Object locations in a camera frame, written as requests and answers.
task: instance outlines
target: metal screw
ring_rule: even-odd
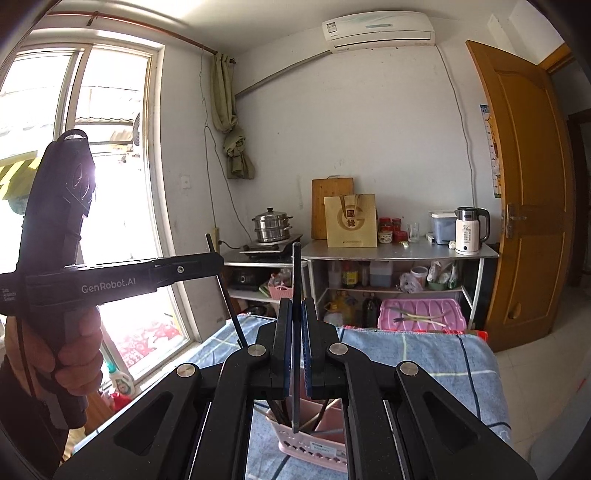
[[[192,377],[195,372],[195,365],[191,364],[182,364],[177,368],[177,375],[183,378]]]
[[[349,349],[347,348],[347,346],[344,343],[333,343],[330,347],[329,347],[329,352],[333,353],[335,355],[344,355],[347,353]]]
[[[251,345],[250,347],[248,347],[248,355],[251,356],[261,356],[261,355],[265,355],[265,352],[267,351],[267,349],[262,346],[259,345],[258,343],[255,343],[254,345]]]
[[[413,362],[404,362],[402,365],[400,365],[400,371],[404,375],[414,377],[418,373],[418,366]]]

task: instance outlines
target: white wall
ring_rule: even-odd
[[[525,47],[518,54],[536,65],[564,43],[548,19],[527,0],[517,2],[509,21]]]
[[[496,240],[501,203],[493,196],[479,107],[486,97],[465,42],[495,43],[486,24],[432,22],[459,91],[478,206],[491,211]],[[297,55],[307,35],[305,54]],[[236,90],[272,73],[271,66],[283,68],[285,55],[293,63],[325,50],[324,42],[310,49],[316,39],[317,30],[308,30],[239,57]],[[329,55],[244,96],[238,115],[257,167],[256,179],[239,186],[245,216],[273,206],[294,215],[294,231],[309,238],[311,181],[330,175],[354,177],[356,192],[376,194],[380,215],[418,221],[423,232],[429,210],[472,204],[459,114],[434,47]]]
[[[171,239],[176,255],[206,252],[205,234],[213,228],[213,217],[207,186],[206,163],[203,141],[205,108],[199,89],[201,50],[182,41],[145,30],[140,27],[97,19],[92,29],[86,27],[83,17],[52,17],[43,19],[37,26],[33,38],[51,35],[66,35],[64,30],[43,30],[48,28],[76,27],[68,35],[85,35],[91,41],[100,37],[92,36],[101,30],[116,31],[160,43],[157,94],[154,102],[160,109],[160,153],[164,197],[170,220]],[[203,58],[203,92],[210,105],[209,60]],[[222,164],[225,156],[221,148],[223,137],[212,125]],[[216,206],[217,225],[220,236],[231,245],[242,245],[248,241],[233,213],[226,183],[220,170],[213,143],[208,138],[209,166],[212,178],[213,200]],[[181,188],[181,176],[190,177],[190,189]],[[161,232],[161,242],[166,242]],[[203,339],[217,331],[228,317],[215,279],[191,280],[184,283],[190,311]]]

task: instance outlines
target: wire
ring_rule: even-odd
[[[244,224],[242,223],[242,221],[240,220],[240,217],[238,216],[238,212],[236,211],[236,205],[234,205],[234,198],[232,198],[232,192],[230,191],[230,184],[228,183],[228,179],[226,178],[226,172],[223,169],[222,166],[222,160],[220,160],[220,156],[217,153],[217,143],[216,143],[216,139],[213,136],[213,132],[212,129],[209,128],[209,125],[206,127],[209,130],[209,134],[212,136],[212,140],[213,140],[213,151],[216,154],[217,157],[217,162],[220,165],[220,170],[222,171],[222,176],[223,179],[226,181],[226,188],[228,189],[228,195],[230,196],[230,202],[232,202],[232,209],[234,210],[234,214],[236,215],[236,219],[238,220],[238,223],[240,223],[240,226],[242,227],[242,229],[246,232],[246,234],[248,235],[248,239],[252,242],[252,237],[251,234],[248,233],[248,230],[246,230],[246,227],[244,226]]]
[[[201,82],[201,76],[203,73],[203,49],[201,49],[201,57],[199,60],[199,89],[201,90],[201,104],[205,106],[205,123],[203,124],[203,141],[205,142],[205,168],[207,170],[207,183],[209,184],[209,200],[212,204],[212,216],[213,216],[213,227],[217,228],[216,223],[216,211],[213,207],[213,193],[212,193],[212,178],[209,175],[209,158],[207,155],[207,134],[205,128],[209,122],[209,111],[207,111],[207,102],[205,101],[205,95],[203,94],[203,84]]]
[[[453,86],[452,77],[449,74],[449,70],[447,69],[447,64],[443,59],[443,55],[439,46],[435,44],[435,48],[439,52],[439,56],[441,57],[441,62],[443,63],[443,68],[445,68],[445,73],[447,73],[447,79],[449,80],[449,84],[452,86],[453,90],[453,97],[456,99],[457,105],[457,112],[460,114],[460,123],[462,124],[462,132],[464,133],[464,141],[466,142],[466,157],[468,158],[468,166],[470,167],[470,187],[472,188],[472,206],[477,207],[476,204],[476,175],[474,173],[474,165],[472,161],[472,157],[470,156],[470,147],[468,146],[468,135],[466,133],[466,125],[464,124],[464,116],[462,115],[462,109],[460,107],[460,101],[457,99],[456,88]]]
[[[226,247],[231,248],[232,250],[242,250],[242,247],[232,247],[231,245],[228,245],[228,243],[224,240],[220,240],[220,243],[226,245]]]
[[[212,129],[209,126],[209,111],[207,110],[207,101],[205,100],[205,95],[203,94],[203,83],[201,80],[202,74],[203,74],[203,49],[201,49],[201,57],[200,57],[199,62],[200,62],[199,63],[199,89],[201,90],[201,103],[205,107],[205,123],[203,124],[203,139],[205,141],[205,163],[206,163],[206,168],[207,168],[207,182],[209,184],[209,199],[212,204],[213,226],[217,228],[216,214],[215,214],[215,209],[213,207],[212,179],[209,174],[209,157],[207,154],[207,130],[209,130],[209,134],[210,134],[212,141],[213,141],[213,151],[215,152],[216,157],[217,157],[217,162],[220,165],[220,170],[222,171],[222,177],[226,182],[226,188],[228,189],[228,195],[230,196],[230,202],[232,203],[232,209],[234,210],[234,214],[236,215],[236,219],[238,220],[238,223],[240,223],[240,226],[242,227],[242,229],[246,232],[248,239],[252,242],[251,234],[248,232],[248,230],[246,229],[246,227],[244,226],[244,224],[240,220],[240,216],[238,215],[238,212],[236,211],[236,206],[234,205],[234,198],[232,197],[232,192],[230,191],[230,184],[228,183],[228,179],[226,178],[226,172],[223,169],[222,160],[220,159],[220,155],[217,153],[216,138],[213,136]]]

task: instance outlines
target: pink basket with holes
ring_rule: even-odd
[[[271,284],[268,285],[269,287],[269,295],[273,300],[281,300],[283,298],[292,298],[294,294],[294,289],[290,287],[286,287],[285,285],[277,285],[273,286]]]
[[[305,392],[304,371],[300,377],[300,392]],[[300,425],[305,425],[322,408],[322,400],[314,401],[305,394],[300,399]],[[291,411],[291,397],[287,400],[288,410]],[[291,426],[279,425],[275,420],[267,417],[279,440],[279,450],[292,457],[315,465],[324,466],[339,472],[347,471],[347,451],[345,448],[345,433],[327,433],[309,435],[302,431],[293,433]],[[316,428],[317,432],[343,429],[343,413],[340,400],[324,412],[322,420]]]
[[[410,320],[408,314],[430,317],[429,321]],[[379,311],[380,330],[447,331],[466,330],[466,319],[455,299],[389,299],[382,302]]]

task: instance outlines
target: outdoor awning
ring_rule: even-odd
[[[0,200],[8,200],[15,213],[24,214],[40,163],[36,150],[0,160]]]

